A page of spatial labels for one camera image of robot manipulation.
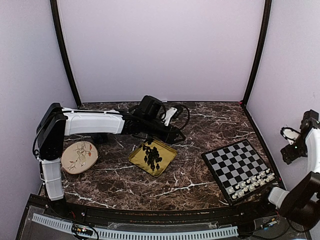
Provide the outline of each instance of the robotic arm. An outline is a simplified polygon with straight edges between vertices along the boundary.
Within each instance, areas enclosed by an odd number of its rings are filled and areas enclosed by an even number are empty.
[[[311,229],[320,220],[320,200],[311,200],[315,193],[320,199],[319,114],[313,110],[305,112],[300,130],[282,128],[281,134],[289,144],[281,153],[287,164],[299,157],[307,157],[308,175],[290,192],[274,187],[268,200],[276,206],[281,216]]]
[[[161,108],[163,113],[157,117]],[[180,128],[171,125],[170,120],[176,119],[184,109],[188,113],[186,123]],[[186,139],[181,130],[189,119],[190,112],[186,106],[180,104],[166,111],[163,103],[152,96],[145,96],[139,105],[128,111],[77,110],[53,103],[37,127],[33,143],[33,154],[41,163],[41,175],[48,198],[52,202],[65,201],[60,168],[65,136],[146,133],[165,143],[175,144]]]

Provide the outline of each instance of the marble tabletop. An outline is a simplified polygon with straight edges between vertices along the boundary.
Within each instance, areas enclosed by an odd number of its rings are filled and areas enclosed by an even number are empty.
[[[137,103],[86,103],[81,109],[128,109]],[[167,107],[176,105],[167,103]],[[190,122],[183,130],[184,142],[171,145],[178,151],[161,176],[155,178],[129,162],[129,154],[143,140],[130,135],[108,136],[108,143],[96,145],[99,158],[94,166],[78,175],[61,169],[68,202],[121,210],[180,211],[225,207],[226,200],[201,154],[248,139],[271,165],[249,120],[237,102],[183,102],[190,109]],[[181,126],[182,114],[173,123]],[[84,134],[65,138],[67,148],[77,141],[91,141]],[[244,200],[255,201],[259,194]]]

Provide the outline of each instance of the black vertical post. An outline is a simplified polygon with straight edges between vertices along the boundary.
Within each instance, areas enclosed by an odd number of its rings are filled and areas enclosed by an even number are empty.
[[[76,103],[77,107],[80,107],[82,103],[81,103],[81,99],[79,96],[79,92],[77,90],[74,76],[72,74],[72,70],[71,70],[71,66],[70,66],[70,62],[69,62],[69,58],[68,58],[68,54],[67,54],[64,36],[63,36],[62,28],[61,28],[57,0],[50,0],[50,4],[51,4],[51,12],[52,12],[52,18],[53,18],[53,23],[54,23],[54,28],[55,28],[55,34],[56,34],[56,38],[58,40],[65,73],[68,78],[69,85],[70,85],[75,103]]]
[[[272,0],[265,0],[265,3],[264,3],[264,10],[263,10],[263,17],[262,17],[262,24],[261,24],[261,29],[260,29],[259,40],[258,40],[258,44],[256,47],[256,52],[255,52],[255,56],[254,56],[254,60],[253,60],[253,65],[252,65],[249,81],[246,86],[243,100],[241,101],[243,106],[247,106],[249,98],[250,98],[250,94],[252,92],[252,88],[254,87],[254,83],[256,80],[262,52],[263,52],[264,45],[265,45],[266,35],[267,35],[268,23],[269,23],[270,12],[271,12],[271,3],[272,3]]]

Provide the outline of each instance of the chessboard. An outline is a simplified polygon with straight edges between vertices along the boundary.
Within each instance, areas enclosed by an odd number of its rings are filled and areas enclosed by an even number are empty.
[[[229,205],[276,181],[275,174],[246,139],[201,156]]]

